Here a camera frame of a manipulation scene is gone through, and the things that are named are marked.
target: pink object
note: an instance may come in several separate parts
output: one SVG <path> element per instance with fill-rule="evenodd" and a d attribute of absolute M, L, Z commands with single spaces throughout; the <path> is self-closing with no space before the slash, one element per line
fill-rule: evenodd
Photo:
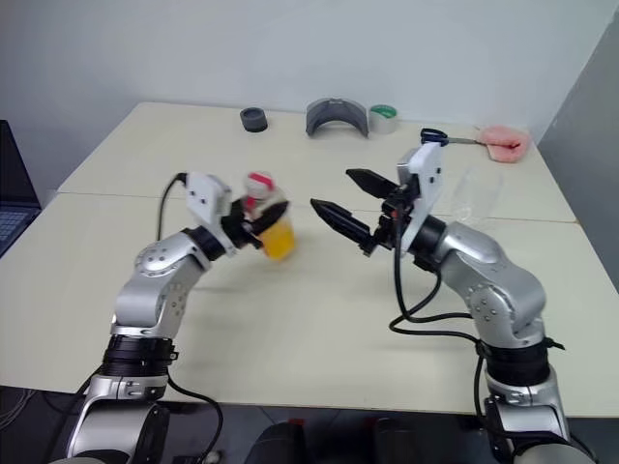
<path fill-rule="evenodd" d="M 485 128 L 476 140 L 487 145 L 490 157 L 499 162 L 518 162 L 531 143 L 528 133 L 505 126 Z"/>

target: robotic arm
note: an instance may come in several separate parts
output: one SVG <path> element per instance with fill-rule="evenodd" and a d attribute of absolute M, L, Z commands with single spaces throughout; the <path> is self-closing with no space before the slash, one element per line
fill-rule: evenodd
<path fill-rule="evenodd" d="M 464 300 L 486 360 L 490 396 L 481 419 L 497 460 L 591 463 L 570 445 L 557 378 L 547 361 L 547 348 L 560 345 L 545 337 L 542 284 L 488 235 L 429 215 L 442 185 L 440 152 L 440 144 L 427 143 L 407 154 L 398 164 L 399 185 L 366 169 L 346 171 L 361 189 L 384 200 L 373 233 L 335 203 L 312 199 L 311 205 L 366 256 L 377 246 L 401 243 L 416 265 L 440 273 Z M 397 220 L 406 226 L 401 237 L 395 235 Z"/>
<path fill-rule="evenodd" d="M 234 255 L 279 220 L 287 203 L 245 220 L 240 200 L 215 176 L 191 173 L 187 203 L 199 226 L 150 244 L 137 255 L 133 275 L 116 300 L 103 365 L 90 381 L 59 463 L 156 464 L 162 457 L 169 413 L 156 401 L 177 359 L 178 333 L 189 292 L 222 255 Z"/>

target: white table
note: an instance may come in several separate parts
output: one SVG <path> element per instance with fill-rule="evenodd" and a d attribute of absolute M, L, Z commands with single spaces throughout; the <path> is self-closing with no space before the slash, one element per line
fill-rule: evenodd
<path fill-rule="evenodd" d="M 159 197 L 179 171 L 214 173 L 241 191 L 252 170 L 270 171 L 299 205 L 311 197 L 339 202 L 347 209 L 378 211 L 380 202 L 360 191 L 344 171 L 365 167 L 395 179 L 396 163 L 419 146 L 425 125 L 401 123 L 389 135 L 363 138 L 350 127 L 323 127 L 315 138 L 305 133 L 305 115 L 268 111 L 269 128 L 243 129 L 239 109 L 142 103 L 60 187 L 61 192 Z M 474 136 L 473 128 L 430 124 L 451 136 Z M 477 166 L 485 178 L 503 177 L 504 187 L 492 212 L 495 218 L 571 222 L 574 214 L 532 146 L 518 164 L 489 162 L 482 146 L 449 145 L 443 157 L 445 186 L 434 208 L 451 212 L 452 197 L 467 169 Z M 180 189 L 172 196 L 182 197 Z"/>
<path fill-rule="evenodd" d="M 0 384 L 71 392 L 100 362 L 114 299 L 154 237 L 157 203 L 61 193 L 0 260 Z M 398 314 L 391 254 L 367 259 L 308 207 L 292 216 L 299 245 L 288 261 L 243 249 L 198 282 L 175 340 L 176 380 L 223 402 L 472 412 L 472 346 L 388 331 Z M 171 200 L 165 230 L 190 223 L 184 202 Z M 511 219 L 483 230 L 545 286 L 548 334 L 568 347 L 550 351 L 567 413 L 618 416 L 619 371 L 608 367 L 619 299 L 581 228 Z M 408 302 L 431 281 L 404 266 Z M 428 312 L 462 309 L 444 289 Z"/>

